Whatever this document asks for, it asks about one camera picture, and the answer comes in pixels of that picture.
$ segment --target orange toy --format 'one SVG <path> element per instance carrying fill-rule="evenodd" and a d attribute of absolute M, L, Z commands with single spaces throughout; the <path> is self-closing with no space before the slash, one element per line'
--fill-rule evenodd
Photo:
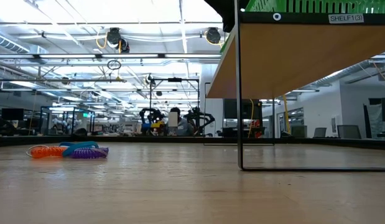
<path fill-rule="evenodd" d="M 28 151 L 26 151 L 26 154 L 34 159 L 49 156 L 62 157 L 62 152 L 66 149 L 67 147 L 63 146 L 32 146 L 28 149 Z"/>

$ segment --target green crate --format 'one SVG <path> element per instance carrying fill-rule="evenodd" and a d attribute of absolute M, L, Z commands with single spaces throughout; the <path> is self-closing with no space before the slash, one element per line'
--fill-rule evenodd
<path fill-rule="evenodd" d="M 385 0 L 250 0 L 248 12 L 381 13 Z"/>

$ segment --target wooden floor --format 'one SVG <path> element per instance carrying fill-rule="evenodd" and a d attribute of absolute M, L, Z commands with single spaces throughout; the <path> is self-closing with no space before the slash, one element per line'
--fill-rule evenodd
<path fill-rule="evenodd" d="M 0 148 L 5 223 L 385 223 L 385 173 L 251 173 L 235 146 L 102 143 L 102 160 Z M 250 146 L 259 166 L 378 166 L 385 151 Z"/>

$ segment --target shelf label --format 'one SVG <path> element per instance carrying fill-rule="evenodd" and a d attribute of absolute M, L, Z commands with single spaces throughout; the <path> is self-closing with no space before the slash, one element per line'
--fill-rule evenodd
<path fill-rule="evenodd" d="M 330 24 L 346 24 L 346 23 L 360 23 L 364 22 L 363 14 L 330 14 Z"/>

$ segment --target purple toy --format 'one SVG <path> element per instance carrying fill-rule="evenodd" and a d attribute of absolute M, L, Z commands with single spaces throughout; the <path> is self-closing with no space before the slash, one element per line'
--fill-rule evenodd
<path fill-rule="evenodd" d="M 81 147 L 78 149 L 75 149 L 71 157 L 74 159 L 96 159 L 96 158 L 105 158 L 108 155 L 109 148 L 107 147 L 100 147 L 100 148 L 93 148 L 93 147 Z"/>

